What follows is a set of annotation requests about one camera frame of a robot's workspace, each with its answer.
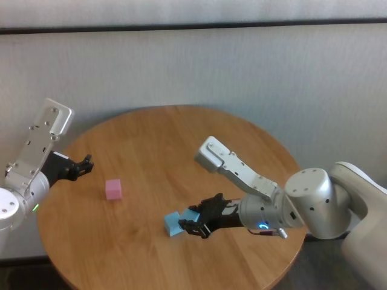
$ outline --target round wooden table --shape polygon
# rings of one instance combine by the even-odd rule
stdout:
[[[142,109],[108,120],[67,150],[93,155],[94,169],[59,181],[38,211],[43,245],[76,289],[270,289],[288,271],[305,229],[288,239],[220,229],[208,239],[169,237],[164,215],[202,199],[244,193],[207,173],[194,156],[209,135],[260,174],[284,186],[298,166],[264,130],[224,112],[195,106]],[[107,201],[105,181],[120,178],[123,198]]]

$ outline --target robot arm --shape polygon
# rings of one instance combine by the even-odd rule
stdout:
[[[73,116],[70,108],[46,99],[30,126],[30,134],[21,153],[14,163],[7,165],[4,185],[0,187],[0,252],[9,232],[37,209],[57,180],[75,181],[93,168],[90,155],[75,163],[51,150],[54,143],[66,134]]]
[[[285,228],[306,225],[313,236],[333,239],[346,232],[352,211],[361,222],[343,241],[343,253],[370,284],[386,289],[387,190],[360,169],[349,163],[336,163],[329,173],[305,169],[281,189],[214,137],[201,146],[196,160],[225,175],[246,196],[225,200],[219,193],[189,207],[200,213],[196,222],[179,221],[189,234],[205,239],[219,228],[246,227],[253,234],[286,238]]]

